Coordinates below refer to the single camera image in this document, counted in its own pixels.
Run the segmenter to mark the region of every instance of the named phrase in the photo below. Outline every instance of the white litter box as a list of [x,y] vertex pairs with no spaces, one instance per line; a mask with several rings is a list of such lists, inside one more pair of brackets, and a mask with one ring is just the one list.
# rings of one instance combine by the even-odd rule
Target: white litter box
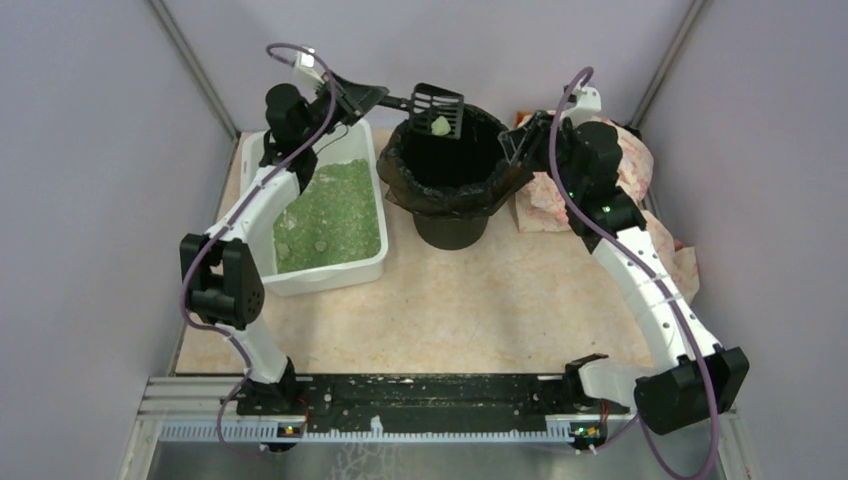
[[[325,145],[344,135],[345,128],[337,127],[331,135],[325,135],[314,145],[317,152]],[[262,160],[264,132],[247,137],[242,146],[241,156],[241,194],[244,195],[259,169]],[[328,265],[325,267],[298,270],[289,273],[277,273],[276,252],[274,251],[274,234],[269,230],[262,235],[258,245],[250,244],[250,251],[256,261],[262,283],[272,292],[280,296],[297,295],[301,293],[319,292],[333,288],[347,287],[360,283],[373,282],[383,275],[383,260],[389,250],[388,233],[386,232],[386,214],[383,210],[383,198],[380,192],[380,180],[377,176],[377,157],[374,155],[374,143],[371,139],[371,126],[365,120],[360,120],[344,138],[341,138],[318,154],[318,166],[336,163],[349,163],[364,158],[368,160],[371,172],[371,186],[374,188],[374,201],[377,206],[377,223],[380,229],[380,251],[377,255],[357,260],[355,262]],[[274,220],[281,212],[267,212]]]

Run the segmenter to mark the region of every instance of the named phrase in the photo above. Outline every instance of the green granules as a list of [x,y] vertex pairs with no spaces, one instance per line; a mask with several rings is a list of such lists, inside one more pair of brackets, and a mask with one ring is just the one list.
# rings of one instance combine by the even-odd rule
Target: green granules
[[364,159],[321,167],[274,223],[277,273],[373,257],[380,251],[377,206]]

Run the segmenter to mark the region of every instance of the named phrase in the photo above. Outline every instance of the gray wall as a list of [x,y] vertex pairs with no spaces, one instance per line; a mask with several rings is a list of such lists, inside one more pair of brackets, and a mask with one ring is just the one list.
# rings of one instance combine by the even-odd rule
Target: gray wall
[[[407,96],[418,82],[462,92],[504,121],[553,108],[562,85],[597,69],[604,111],[629,120],[689,2],[681,0],[167,0],[236,126],[265,128],[257,91],[291,78],[271,42],[309,44],[340,75]],[[369,121],[403,115],[377,109]]]
[[0,125],[0,478],[114,478],[229,141],[138,0],[3,2]]
[[698,248],[696,310],[752,370],[764,478],[844,478],[848,3],[716,2],[647,122],[656,194]]

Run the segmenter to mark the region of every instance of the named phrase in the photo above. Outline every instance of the black trash can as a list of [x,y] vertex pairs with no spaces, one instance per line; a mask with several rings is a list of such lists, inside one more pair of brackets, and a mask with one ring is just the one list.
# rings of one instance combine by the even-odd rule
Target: black trash can
[[412,213],[424,241],[444,250],[472,245],[489,217],[533,178],[506,158],[498,141],[505,131],[473,105],[465,106],[459,139],[417,134],[407,122],[395,128],[377,172],[389,185],[386,198]]

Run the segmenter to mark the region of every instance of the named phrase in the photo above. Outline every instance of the table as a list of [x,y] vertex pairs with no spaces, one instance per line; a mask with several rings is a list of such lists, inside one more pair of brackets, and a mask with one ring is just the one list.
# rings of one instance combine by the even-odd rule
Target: table
[[[378,153],[390,134],[374,131]],[[220,214],[239,196],[240,151]],[[510,201],[477,243],[441,251],[418,237],[408,212],[384,203],[389,251],[380,280],[266,295],[271,334],[298,372],[561,372],[591,353],[651,365],[618,287],[573,233],[518,233]],[[186,331],[178,373],[242,369],[220,335]]]

